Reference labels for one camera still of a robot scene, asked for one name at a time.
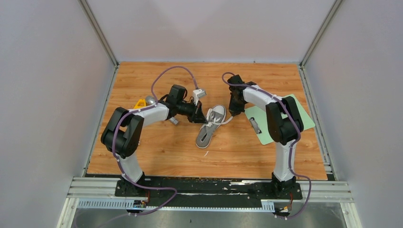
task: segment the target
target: gray shoe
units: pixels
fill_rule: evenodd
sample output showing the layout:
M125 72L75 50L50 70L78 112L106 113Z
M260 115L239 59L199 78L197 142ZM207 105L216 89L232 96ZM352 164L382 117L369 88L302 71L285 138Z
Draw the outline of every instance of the gray shoe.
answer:
M222 105L216 105L213 108L209 109L206 115L207 123L203 124L200 128L199 135L196 138L196 146L199 148L207 148L210 145L211 138L215 130L223 124L227 124L231 119L228 119L226 122L225 116L227 111L225 107Z

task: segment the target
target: wood grain surface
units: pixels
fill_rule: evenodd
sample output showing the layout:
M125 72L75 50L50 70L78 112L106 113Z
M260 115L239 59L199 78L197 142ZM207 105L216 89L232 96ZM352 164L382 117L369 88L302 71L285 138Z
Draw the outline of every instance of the wood grain surface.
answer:
M151 95L155 78L174 65L189 68L199 87L206 90L207 96L201 99L204 114L214 105L228 107L230 91L221 80L226 71L239 74L245 82L253 81L271 93L294 94L308 111L294 64L124 62L120 65L87 173L120 174L112 153L100 142L102 131L117 107L133 108L140 98ZM188 91L194 89L192 78L185 70L173 69L155 85L157 97L169 93L173 84L182 85ZM143 129L136 154L146 175L271 178L276 160L275 145L259 142L244 113L220 126L206 149L199 149L195 144L201 124L189 123L181 115L176 118L180 121L178 126L163 121ZM314 129L302 133L296 149L295 171L313 180L327 180Z

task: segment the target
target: white shoelace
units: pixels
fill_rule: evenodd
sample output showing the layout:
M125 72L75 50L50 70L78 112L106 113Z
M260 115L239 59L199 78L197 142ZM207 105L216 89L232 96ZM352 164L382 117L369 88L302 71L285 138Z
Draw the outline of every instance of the white shoelace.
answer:
M224 121L222 123L217 123L221 119L221 117L218 117L218 118L214 117L213 119L211 119L211 112L212 112L212 109L209 108L209 110L207 111L207 115L206 115L207 116L206 119L207 119L208 123L203 124L203 126L201 126L201 128L203 128L204 126L211 127L213 124L215 124L215 125L228 124L233 118L233 116L231 116L227 121Z

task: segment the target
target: white backdrop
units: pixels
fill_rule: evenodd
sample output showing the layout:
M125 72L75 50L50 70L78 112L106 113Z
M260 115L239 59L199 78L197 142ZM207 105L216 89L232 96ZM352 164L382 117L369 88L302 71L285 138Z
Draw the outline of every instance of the white backdrop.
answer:
M88 0L119 61L301 61L334 0Z
M403 227L402 12L401 0L346 0L306 66L365 228Z
M0 1L0 227L56 227L113 66L77 0Z

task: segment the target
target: robotic arm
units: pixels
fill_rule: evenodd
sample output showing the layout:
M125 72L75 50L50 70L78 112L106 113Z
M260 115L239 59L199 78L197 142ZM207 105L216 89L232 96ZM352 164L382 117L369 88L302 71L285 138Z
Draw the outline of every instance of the robotic arm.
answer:
M233 85L245 84L239 75L229 78L228 83ZM298 134L289 118L283 119L282 113L284 113L284 110L278 101L265 93L259 92L258 89L261 90L261 88L256 83L248 82L246 84L249 87L230 86L230 113L232 116L236 116L244 112L246 103L252 103L266 112L269 134L276 142L276 166L272 173L274 192L277 196L288 194L296 186L296 177L290 171L290 168L294 168L296 144L294 143L292 146L292 143L297 139ZM279 96L276 96L276 98L285 104L298 129L300 132L303 131L304 125L295 99L293 97L282 98ZM288 165L289 159L291 159L291 167Z
M205 91L203 89L194 90L193 102L183 100L186 97L185 93L187 93L185 87L173 85L169 94L162 97L158 104L144 108L144 111L141 109L137 113L130 114L122 121L120 127L126 127L126 131L118 130L115 151L119 156L120 165L134 182L137 182L143 175L143 170L140 168L137 156L134 154L138 147L143 127L157 121L168 120L177 114L187 116L191 123L206 123L206 118L202 112L202 103L199 101L199 98L206 95ZM112 114L101 136L101 143L109 151L112 151L114 131L119 120L133 110L119 107Z

